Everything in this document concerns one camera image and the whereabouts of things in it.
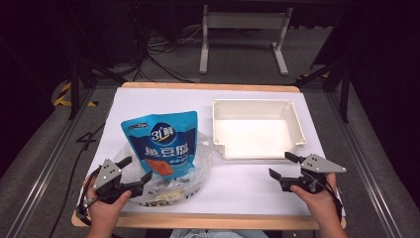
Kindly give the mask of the yellow black hazard tape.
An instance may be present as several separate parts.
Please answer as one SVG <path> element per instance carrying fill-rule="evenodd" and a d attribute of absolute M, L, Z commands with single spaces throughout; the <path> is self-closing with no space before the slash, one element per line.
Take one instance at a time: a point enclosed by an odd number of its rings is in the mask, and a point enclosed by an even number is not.
<path fill-rule="evenodd" d="M 58 96 L 53 101 L 54 106 L 71 106 L 72 103 L 70 100 L 65 100 L 66 94 L 69 92 L 71 88 L 71 82 L 67 81 L 63 87 L 61 88 L 60 92 L 58 93 Z"/>

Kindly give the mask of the aluminium floor rail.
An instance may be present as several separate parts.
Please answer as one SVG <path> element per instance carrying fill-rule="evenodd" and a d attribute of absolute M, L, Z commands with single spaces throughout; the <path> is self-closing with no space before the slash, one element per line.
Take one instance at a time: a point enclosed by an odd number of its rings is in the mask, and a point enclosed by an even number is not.
<path fill-rule="evenodd" d="M 77 125 L 84 109 L 87 107 L 87 103 L 91 99 L 93 93 L 93 89 L 85 89 L 81 93 L 79 97 L 79 109 L 65 122 L 64 127 L 54 144 L 51 154 L 44 163 L 41 173 L 33 183 L 31 191 L 27 195 L 24 204 L 9 228 L 5 238 L 20 238 L 22 236 L 23 231 L 25 230 L 53 177 L 54 171 L 62 158 L 64 148 L 69 141 L 70 135 Z"/>
<path fill-rule="evenodd" d="M 387 238 L 403 238 L 403 235 L 391 214 L 391 211 L 384 199 L 383 192 L 378 186 L 373 174 L 368 167 L 365 156 L 357 142 L 354 132 L 349 123 L 346 123 L 341 115 L 339 101 L 334 93 L 327 92 L 325 94 L 327 101 L 337 118 L 340 128 L 351 148 L 352 160 L 357 168 L 361 180 L 367 191 L 370 203 L 384 229 Z"/>

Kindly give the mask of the white metal stand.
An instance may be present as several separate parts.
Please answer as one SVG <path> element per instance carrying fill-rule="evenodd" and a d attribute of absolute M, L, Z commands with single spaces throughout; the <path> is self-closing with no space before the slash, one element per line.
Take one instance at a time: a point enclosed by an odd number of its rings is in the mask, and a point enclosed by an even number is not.
<path fill-rule="evenodd" d="M 199 72 L 205 74 L 208 68 L 210 29 L 257 29 L 279 30 L 276 43 L 271 44 L 277 66 L 281 75 L 288 75 L 288 68 L 282 54 L 282 45 L 289 26 L 293 9 L 287 8 L 280 13 L 251 13 L 251 12 L 214 12 L 208 5 L 203 6 L 202 17 L 202 48 Z"/>

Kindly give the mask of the black tripod stand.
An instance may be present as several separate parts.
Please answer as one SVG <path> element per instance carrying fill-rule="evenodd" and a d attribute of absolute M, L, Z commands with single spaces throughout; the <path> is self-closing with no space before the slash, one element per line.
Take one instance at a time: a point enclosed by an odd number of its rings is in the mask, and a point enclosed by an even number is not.
<path fill-rule="evenodd" d="M 92 69 L 95 69 L 106 77 L 113 79 L 120 85 L 126 82 L 122 76 L 107 69 L 105 66 L 94 62 L 92 59 L 76 58 L 70 67 L 70 91 L 71 91 L 71 111 L 69 119 L 76 117 L 81 108 L 81 99 L 79 96 L 79 82 L 82 82 L 86 88 L 93 89 L 97 80 L 93 76 Z"/>
<path fill-rule="evenodd" d="M 333 92 L 338 85 L 341 85 L 339 113 L 343 121 L 348 123 L 348 101 L 351 81 L 349 68 L 345 62 L 336 61 L 327 64 L 308 75 L 301 75 L 292 83 L 292 86 L 301 87 L 316 78 L 320 78 L 324 74 L 327 74 L 326 79 L 322 84 L 322 89 L 325 92 Z"/>

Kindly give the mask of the person's right hand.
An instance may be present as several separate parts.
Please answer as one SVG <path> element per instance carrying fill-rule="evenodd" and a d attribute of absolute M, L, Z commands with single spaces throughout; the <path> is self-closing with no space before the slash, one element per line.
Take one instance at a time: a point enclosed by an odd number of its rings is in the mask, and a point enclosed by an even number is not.
<path fill-rule="evenodd" d="M 333 197 L 328 191 L 311 194 L 297 185 L 292 185 L 290 189 L 306 203 L 319 228 L 321 225 L 341 225 Z"/>

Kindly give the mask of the person's left hand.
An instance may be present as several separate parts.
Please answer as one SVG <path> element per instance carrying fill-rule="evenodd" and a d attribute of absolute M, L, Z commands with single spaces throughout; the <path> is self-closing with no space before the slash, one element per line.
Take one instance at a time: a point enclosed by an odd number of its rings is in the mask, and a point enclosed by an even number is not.
<path fill-rule="evenodd" d="M 131 197 L 129 190 L 125 191 L 114 203 L 108 204 L 100 200 L 95 201 L 89 208 L 91 219 L 90 228 L 114 230 L 120 216 L 120 212 Z"/>

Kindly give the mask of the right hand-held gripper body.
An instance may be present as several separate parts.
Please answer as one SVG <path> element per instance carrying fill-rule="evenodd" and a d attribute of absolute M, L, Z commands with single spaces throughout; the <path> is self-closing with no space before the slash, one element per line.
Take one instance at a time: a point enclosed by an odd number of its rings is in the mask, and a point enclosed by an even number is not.
<path fill-rule="evenodd" d="M 283 191 L 291 191 L 292 185 L 297 185 L 305 191 L 316 194 L 325 189 L 326 175 L 330 173 L 345 173 L 347 169 L 326 160 L 316 154 L 304 157 L 305 161 L 300 166 L 301 176 L 298 178 L 283 178 L 279 182 Z"/>

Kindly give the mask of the white paper sheet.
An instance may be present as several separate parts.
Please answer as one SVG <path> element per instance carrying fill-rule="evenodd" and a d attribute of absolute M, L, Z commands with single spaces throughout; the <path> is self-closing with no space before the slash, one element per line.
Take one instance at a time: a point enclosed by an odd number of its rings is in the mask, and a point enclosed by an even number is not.
<path fill-rule="evenodd" d="M 196 111 L 198 130 L 213 144 L 213 101 L 215 99 L 290 99 L 294 103 L 306 146 L 293 154 L 307 157 L 324 154 L 305 97 L 300 92 L 205 90 L 172 88 L 129 88 L 116 91 L 104 132 L 92 164 L 114 159 L 128 143 L 121 123 L 149 114 Z M 306 216 L 309 211 L 295 194 L 283 191 L 268 170 L 273 169 L 285 178 L 300 174 L 297 164 L 277 160 L 225 160 L 212 154 L 212 169 L 208 179 L 190 198 L 178 204 L 148 207 L 130 201 L 123 209 L 126 214 L 218 214 Z"/>

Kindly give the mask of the blue snack bag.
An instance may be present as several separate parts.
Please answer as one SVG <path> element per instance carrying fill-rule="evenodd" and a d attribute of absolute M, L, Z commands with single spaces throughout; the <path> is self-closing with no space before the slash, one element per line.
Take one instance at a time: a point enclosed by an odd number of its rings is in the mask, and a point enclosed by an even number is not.
<path fill-rule="evenodd" d="M 198 136 L 196 111 L 151 114 L 121 123 L 143 169 L 178 179 L 194 167 Z"/>

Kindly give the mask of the clear plastic bag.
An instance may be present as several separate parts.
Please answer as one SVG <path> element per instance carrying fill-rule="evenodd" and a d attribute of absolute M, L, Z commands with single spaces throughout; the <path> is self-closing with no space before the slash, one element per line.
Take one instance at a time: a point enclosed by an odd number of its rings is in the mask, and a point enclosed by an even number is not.
<path fill-rule="evenodd" d="M 207 138 L 199 133 L 194 158 L 179 166 L 186 169 L 186 174 L 178 178 L 173 177 L 175 160 L 146 159 L 142 164 L 129 143 L 123 146 L 113 161 L 117 163 L 127 157 L 132 158 L 132 162 L 123 168 L 123 183 L 139 181 L 149 171 L 153 172 L 151 180 L 144 186 L 143 194 L 132 198 L 132 202 L 148 207 L 168 206 L 190 198 L 202 187 L 212 169 L 212 153 Z"/>

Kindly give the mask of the white plastic box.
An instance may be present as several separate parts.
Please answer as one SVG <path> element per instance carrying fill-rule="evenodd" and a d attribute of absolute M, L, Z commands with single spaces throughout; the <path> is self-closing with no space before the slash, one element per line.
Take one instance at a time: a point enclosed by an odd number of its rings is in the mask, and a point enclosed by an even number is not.
<path fill-rule="evenodd" d="M 213 144 L 225 160 L 277 160 L 307 142 L 290 99 L 215 99 Z"/>

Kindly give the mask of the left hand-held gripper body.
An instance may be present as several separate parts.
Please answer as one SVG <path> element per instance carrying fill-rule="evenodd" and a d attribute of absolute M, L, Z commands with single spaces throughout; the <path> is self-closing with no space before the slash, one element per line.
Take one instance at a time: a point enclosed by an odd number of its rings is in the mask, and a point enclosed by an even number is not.
<path fill-rule="evenodd" d="M 98 198 L 108 204 L 114 203 L 130 187 L 121 183 L 122 169 L 110 159 L 106 159 L 99 170 L 93 189 Z"/>

